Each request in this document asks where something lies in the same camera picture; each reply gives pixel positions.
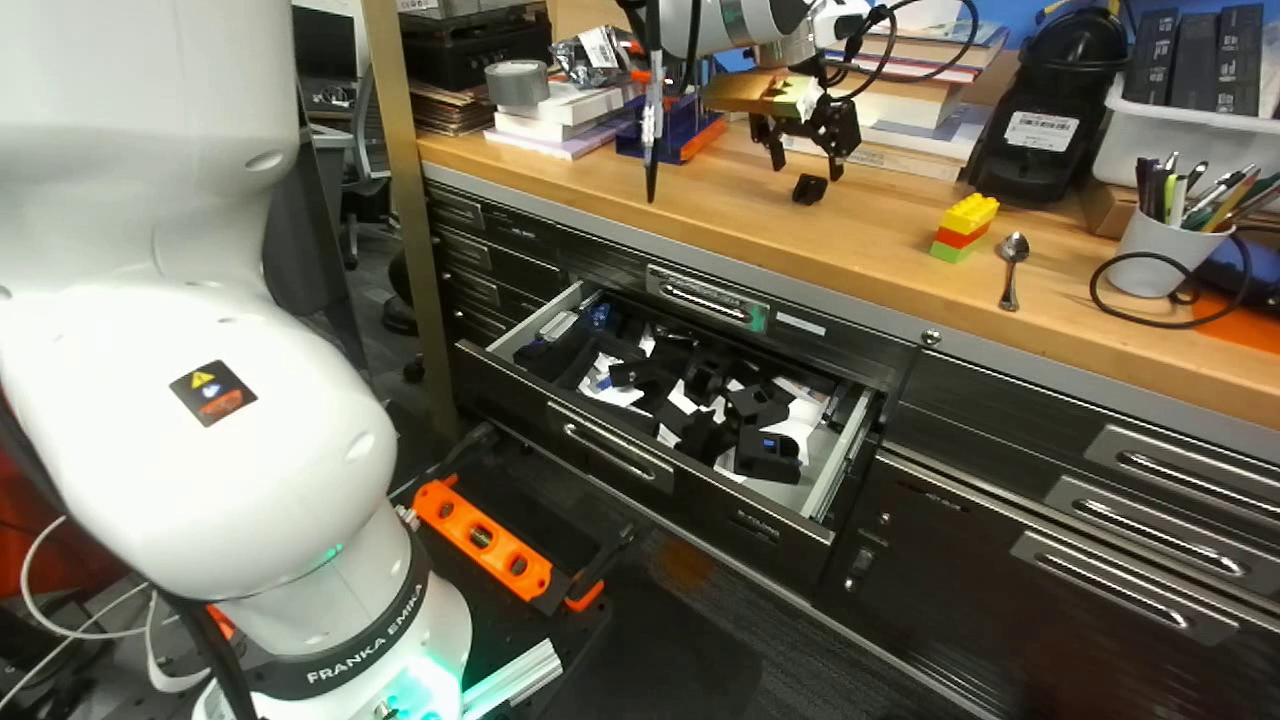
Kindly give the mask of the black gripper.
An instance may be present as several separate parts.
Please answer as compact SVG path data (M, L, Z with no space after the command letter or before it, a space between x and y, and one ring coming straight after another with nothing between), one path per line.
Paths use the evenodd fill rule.
M773 172L788 163L783 141L806 138L830 157L830 182L846 182L862 149L857 102L819 94L809 114L754 114L749 138L769 151Z

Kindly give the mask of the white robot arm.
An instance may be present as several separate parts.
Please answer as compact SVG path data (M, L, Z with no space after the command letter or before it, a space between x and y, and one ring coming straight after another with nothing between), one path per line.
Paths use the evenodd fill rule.
M0 0L0 382L69 520L197 631L194 720L461 720L474 614L396 427L266 279L292 0Z

